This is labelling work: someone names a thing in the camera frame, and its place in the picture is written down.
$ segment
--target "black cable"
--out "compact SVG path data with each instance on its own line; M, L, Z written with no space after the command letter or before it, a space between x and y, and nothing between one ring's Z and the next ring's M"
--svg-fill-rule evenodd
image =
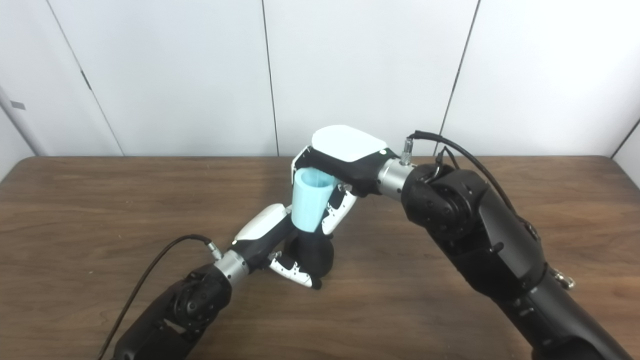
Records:
M471 161L471 163L473 163L474 166L476 166L477 169L480 170L480 172L482 172L484 174L484 176L486 176L486 178L489 180L491 185L493 185L493 187L495 188L495 191L502 198L502 201L504 201L504 203L507 206L507 208L509 208L509 210L511 210L516 215L515 208L513 207L513 205L511 203L511 201L509 200L509 197L507 196L507 194L504 192L504 190L502 189L502 187L498 183L498 180L496 180L495 177L493 177L493 175L491 175L491 172L489 172L489 170L486 167L484 167L484 165L482 165L482 163L478 159L476 159L475 156L471 155L471 153L466 151L462 146L454 143L453 141L445 138L442 135L438 135L438 134L434 134L434 133L427 133L425 131L420 131L420 130L416 130L413 134L411 134L411 135L409 135L407 137L411 138L411 139L422 139L422 140L431 140L431 141L435 141L435 142L441 142L441 143L443 143L445 145L451 146L454 150L456 150L460 154L464 155L465 158L469 159L469 161Z
M458 162L456 161L456 157L453 156L453 152L451 152L451 150L449 150L448 147L444 147L444 149L442 149L442 151L445 151L447 153L447 155L449 155L449 159L451 159L451 162L453 163L453 167L455 167L456 169L460 168L460 165L458 165Z
M122 310L120 312L120 315L118 315L118 318L116 319L116 322L113 324L113 327L111 328L111 331L109 331L109 334L107 335L107 338L104 340L104 344L102 344L102 348L100 348L100 352L98 352L98 356L97 356L96 360L101 360L102 357L104 356L104 353L107 351L107 348L109 347L109 344L111 343L111 340L113 339L113 336L115 335L116 331L118 330L118 327L120 326L120 323L122 322L122 319L124 319L124 316L127 313L127 310L129 310L129 306L131 306L131 303L133 302L133 299L136 298L136 295L138 294L138 291L142 287L142 284L145 282L145 280L147 280L147 276L149 276L149 273L151 272L151 270L154 269L156 264L158 264L158 261L160 261L160 259L162 259L162 257L172 247L174 247L176 244L178 244L178 243L180 243L180 242L182 242L184 240L198 240L198 241L202 241L205 245L208 245L208 244L210 244L212 242L211 239L207 238L206 236L202 236L202 235L198 235L198 234L191 234L191 235L181 236L181 237L171 241L167 246L164 247L164 249L156 256L156 258L153 261L151 261L151 264L149 264L149 266L147 267L145 272L140 277L140 280L138 280L138 283L133 288L133 291L131 292L131 295L129 295L129 298L127 299L127 302L124 304L124 307L122 308Z

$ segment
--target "panel seam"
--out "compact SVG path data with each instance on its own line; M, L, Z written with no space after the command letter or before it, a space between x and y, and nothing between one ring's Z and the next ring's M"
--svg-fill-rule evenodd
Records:
M98 97L95 95L95 92L93 91L93 88L89 84L89 80L87 79L86 73L84 72L84 70L82 68L82 65L80 65L80 61L78 61L76 53L74 52L73 48L71 47L71 43L69 42L69 39L67 38L67 34L65 34L64 29L62 29L62 25L60 24L60 21L58 20L58 16L56 16L56 12L53 10L53 6L51 6L51 3L49 2L49 0L47 0L47 5L49 6L49 9L51 11L51 14L53 15L53 18L56 19L56 23L58 24L58 28L60 29L60 32L62 33L62 37L65 39L65 42L67 43L67 47L69 48L69 51L71 51L71 55L73 55L74 60L76 61L76 65L80 69L80 74L83 76L84 81L88 85L89 91L93 95L93 100L95 100L95 103L98 105L98 109L100 110L100 113L102 114L102 118L104 119L105 123L107 124L107 127L109 128L109 131L111 132L111 136L113 136L113 139L115 140L116 145L118 146L118 149L120 150L120 153L122 153L122 156L126 156L124 151L122 150L122 146L120 145L120 142L118 141L118 137L116 136L115 132L113 131L113 128L111 127L111 123L109 122L109 119L107 119L107 115L104 113L104 110L102 109L102 105L100 105L100 101L98 101Z
M631 128L631 131L629 131L629 134L627 134L624 138L624 140L622 140L622 142L620 143L620 145L618 145L618 148L613 152L613 155L611 155L610 159L613 160L613 158L616 156L616 154L618 153L618 151L620 151L620 149L622 149L622 147L624 146L624 144L627 142L627 140L629 140L629 137L631 137L631 134L634 133L634 131L636 130L636 128L638 127L638 124L640 124L640 119L638 119L638 121L636 121L636 124Z

